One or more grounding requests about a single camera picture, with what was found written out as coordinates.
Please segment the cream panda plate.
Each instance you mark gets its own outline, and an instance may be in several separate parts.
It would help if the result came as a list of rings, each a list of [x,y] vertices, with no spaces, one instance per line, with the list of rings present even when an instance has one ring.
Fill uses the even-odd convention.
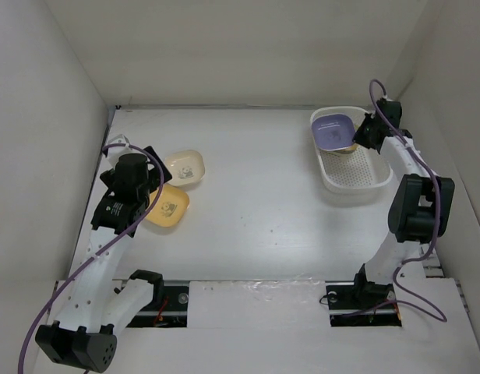
[[[196,150],[183,150],[165,157],[164,164],[171,172],[170,185],[180,189],[194,189],[206,174],[203,156]]]

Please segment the purple panda plate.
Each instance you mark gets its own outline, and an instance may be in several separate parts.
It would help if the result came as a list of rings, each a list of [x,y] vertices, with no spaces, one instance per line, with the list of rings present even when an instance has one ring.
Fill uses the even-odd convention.
[[[343,114],[324,115],[311,121],[315,145],[324,151],[344,150],[354,144],[355,126]]]

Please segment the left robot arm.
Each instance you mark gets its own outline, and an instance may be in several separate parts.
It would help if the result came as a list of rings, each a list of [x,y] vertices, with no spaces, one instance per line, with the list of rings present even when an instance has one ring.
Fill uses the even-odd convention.
[[[100,176],[107,190],[90,222],[84,260],[52,296],[70,288],[68,300],[51,324],[35,319],[26,336],[52,362],[95,373],[108,369],[118,335],[137,312],[164,301],[159,273],[136,270],[122,290],[111,285],[139,223],[157,204],[171,173],[151,146],[110,144],[103,153],[111,149],[117,149],[118,156]]]

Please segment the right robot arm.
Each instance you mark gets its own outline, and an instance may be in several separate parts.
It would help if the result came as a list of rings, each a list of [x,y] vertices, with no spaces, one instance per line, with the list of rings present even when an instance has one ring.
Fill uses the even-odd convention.
[[[399,182],[387,216],[389,232],[376,254],[355,275],[351,299],[359,309],[379,308],[398,286],[397,276],[414,254],[428,245],[430,256],[436,240],[446,231],[455,185],[438,176],[416,150],[412,136],[400,127],[402,107],[385,97],[355,133],[354,141],[376,151]]]

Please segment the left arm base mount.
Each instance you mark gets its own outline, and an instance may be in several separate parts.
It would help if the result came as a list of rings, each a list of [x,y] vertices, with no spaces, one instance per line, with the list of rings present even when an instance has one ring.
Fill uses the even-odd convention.
[[[164,295],[159,304],[140,310],[128,328],[185,328],[189,306],[189,282],[164,283]]]

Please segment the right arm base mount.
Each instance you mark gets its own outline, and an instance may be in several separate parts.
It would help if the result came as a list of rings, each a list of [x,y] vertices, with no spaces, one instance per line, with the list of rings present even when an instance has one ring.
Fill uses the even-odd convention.
[[[328,308],[332,327],[401,327],[396,305],[386,305],[393,298],[391,284],[376,288],[353,282],[330,282],[326,283],[319,303]]]

